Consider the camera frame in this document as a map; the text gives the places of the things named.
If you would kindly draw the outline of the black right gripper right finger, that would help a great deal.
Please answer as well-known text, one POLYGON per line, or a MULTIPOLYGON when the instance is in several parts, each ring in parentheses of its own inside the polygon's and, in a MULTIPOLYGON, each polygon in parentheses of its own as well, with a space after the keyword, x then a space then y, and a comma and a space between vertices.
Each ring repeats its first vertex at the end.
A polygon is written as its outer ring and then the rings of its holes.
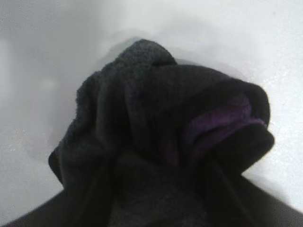
POLYGON ((234 178, 234 188, 241 208, 255 227, 301 227, 303 214, 242 176, 234 178))

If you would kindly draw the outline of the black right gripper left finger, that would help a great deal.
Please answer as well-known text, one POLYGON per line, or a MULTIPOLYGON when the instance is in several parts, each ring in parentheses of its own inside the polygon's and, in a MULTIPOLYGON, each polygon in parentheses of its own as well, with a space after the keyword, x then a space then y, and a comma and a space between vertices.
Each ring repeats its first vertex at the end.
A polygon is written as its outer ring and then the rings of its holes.
POLYGON ((5 227, 62 227, 72 216, 73 192, 63 190, 35 210, 13 220, 5 227))

